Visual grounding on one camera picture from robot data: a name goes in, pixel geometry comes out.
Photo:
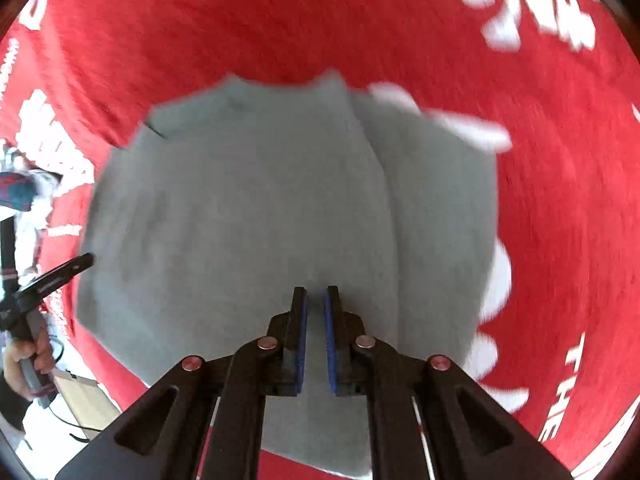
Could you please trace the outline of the person's left hand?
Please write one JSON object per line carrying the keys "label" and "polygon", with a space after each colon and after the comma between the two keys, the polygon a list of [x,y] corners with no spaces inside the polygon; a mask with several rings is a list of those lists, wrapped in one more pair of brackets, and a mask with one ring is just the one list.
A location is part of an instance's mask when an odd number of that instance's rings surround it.
{"label": "person's left hand", "polygon": [[49,374],[54,369],[52,347],[45,328],[40,330],[35,342],[15,339],[3,352],[3,375],[6,383],[22,398],[32,400],[34,396],[23,375],[21,360],[32,362],[34,369],[43,375]]}

